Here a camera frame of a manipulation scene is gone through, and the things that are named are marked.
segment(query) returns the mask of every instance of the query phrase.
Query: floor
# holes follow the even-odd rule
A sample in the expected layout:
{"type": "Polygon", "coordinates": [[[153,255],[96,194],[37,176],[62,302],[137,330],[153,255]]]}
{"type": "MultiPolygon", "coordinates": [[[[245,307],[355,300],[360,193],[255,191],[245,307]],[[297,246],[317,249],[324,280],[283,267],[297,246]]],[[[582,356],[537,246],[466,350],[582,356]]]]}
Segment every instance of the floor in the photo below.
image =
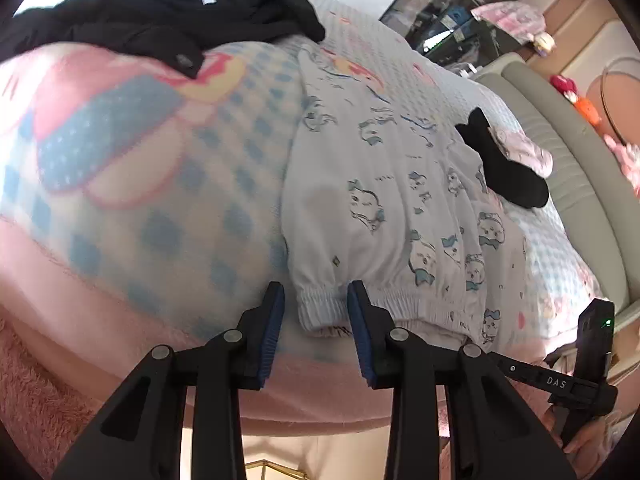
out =
{"type": "MultiPolygon", "coordinates": [[[[190,480],[190,429],[182,433],[180,480],[190,480]]],[[[385,471],[389,428],[342,435],[263,437],[244,436],[244,462],[267,459],[303,470],[311,480],[382,480],[385,471]]],[[[247,480],[260,479],[260,470],[247,480]]],[[[274,476],[274,480],[285,480],[274,476]]]]}

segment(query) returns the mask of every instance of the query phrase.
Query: beige headboard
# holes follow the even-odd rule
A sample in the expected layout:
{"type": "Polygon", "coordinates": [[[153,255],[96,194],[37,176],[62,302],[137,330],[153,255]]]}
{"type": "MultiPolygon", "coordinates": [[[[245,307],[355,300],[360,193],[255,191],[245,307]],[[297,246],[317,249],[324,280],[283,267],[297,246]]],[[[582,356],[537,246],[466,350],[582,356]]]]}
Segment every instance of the beige headboard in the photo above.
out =
{"type": "Polygon", "coordinates": [[[589,123],[517,55],[475,80],[497,93],[527,136],[549,150],[547,179],[569,240],[616,304],[616,329],[640,317],[640,202],[589,123]]]}

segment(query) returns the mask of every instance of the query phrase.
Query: black jacket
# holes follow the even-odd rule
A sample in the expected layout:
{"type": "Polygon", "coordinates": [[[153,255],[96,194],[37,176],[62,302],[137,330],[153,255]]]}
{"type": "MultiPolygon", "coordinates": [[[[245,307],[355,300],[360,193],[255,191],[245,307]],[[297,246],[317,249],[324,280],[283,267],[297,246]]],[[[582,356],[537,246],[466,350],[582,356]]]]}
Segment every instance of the black jacket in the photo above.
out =
{"type": "Polygon", "coordinates": [[[288,34],[324,39],[308,0],[65,0],[30,9],[0,31],[0,62],[57,41],[159,59],[196,77],[203,50],[288,34]]]}

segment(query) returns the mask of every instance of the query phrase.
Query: plush toy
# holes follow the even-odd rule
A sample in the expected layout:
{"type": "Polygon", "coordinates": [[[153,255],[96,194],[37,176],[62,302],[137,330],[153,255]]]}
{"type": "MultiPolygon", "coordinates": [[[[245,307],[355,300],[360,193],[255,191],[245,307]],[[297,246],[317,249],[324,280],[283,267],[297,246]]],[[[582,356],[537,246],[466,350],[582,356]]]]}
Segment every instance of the plush toy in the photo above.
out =
{"type": "Polygon", "coordinates": [[[598,126],[602,122],[598,109],[586,97],[578,97],[574,106],[591,126],[598,126]]]}
{"type": "Polygon", "coordinates": [[[553,75],[549,78],[551,85],[558,90],[564,97],[575,105],[578,100],[578,87],[573,79],[566,78],[562,75],[553,75]]]}
{"type": "Polygon", "coordinates": [[[631,183],[631,186],[634,188],[634,193],[640,198],[640,147],[636,144],[623,146],[607,134],[604,134],[602,138],[607,147],[616,156],[620,164],[620,170],[631,183]]]}
{"type": "Polygon", "coordinates": [[[533,47],[540,56],[546,57],[555,49],[556,40],[548,32],[539,32],[533,37],[533,47]]]}

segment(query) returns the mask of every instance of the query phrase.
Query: orange toy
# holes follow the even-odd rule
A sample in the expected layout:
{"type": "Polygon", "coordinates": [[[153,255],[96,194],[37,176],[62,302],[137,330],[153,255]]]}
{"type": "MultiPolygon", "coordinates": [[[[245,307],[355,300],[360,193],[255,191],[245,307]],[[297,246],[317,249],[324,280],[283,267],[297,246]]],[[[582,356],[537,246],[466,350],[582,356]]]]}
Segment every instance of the orange toy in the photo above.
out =
{"type": "Polygon", "coordinates": [[[598,126],[602,122],[598,110],[586,97],[578,97],[575,107],[591,126],[598,126]]]}

